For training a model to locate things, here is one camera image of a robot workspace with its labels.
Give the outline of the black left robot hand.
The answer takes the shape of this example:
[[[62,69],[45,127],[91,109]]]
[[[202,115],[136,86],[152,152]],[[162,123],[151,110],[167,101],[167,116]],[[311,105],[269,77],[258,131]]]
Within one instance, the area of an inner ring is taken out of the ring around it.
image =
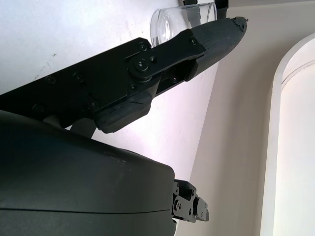
[[[225,19],[229,8],[229,0],[214,0],[216,5],[217,19]],[[184,0],[184,5],[198,4],[198,0]]]

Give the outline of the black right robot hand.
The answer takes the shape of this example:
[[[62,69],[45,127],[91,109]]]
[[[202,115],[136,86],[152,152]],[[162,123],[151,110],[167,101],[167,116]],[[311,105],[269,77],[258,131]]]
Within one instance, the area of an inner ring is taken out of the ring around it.
[[[145,116],[152,100],[227,56],[244,17],[137,38],[0,97],[3,236],[172,236],[209,220],[196,188],[171,167],[92,139]],[[83,131],[67,128],[87,119]]]

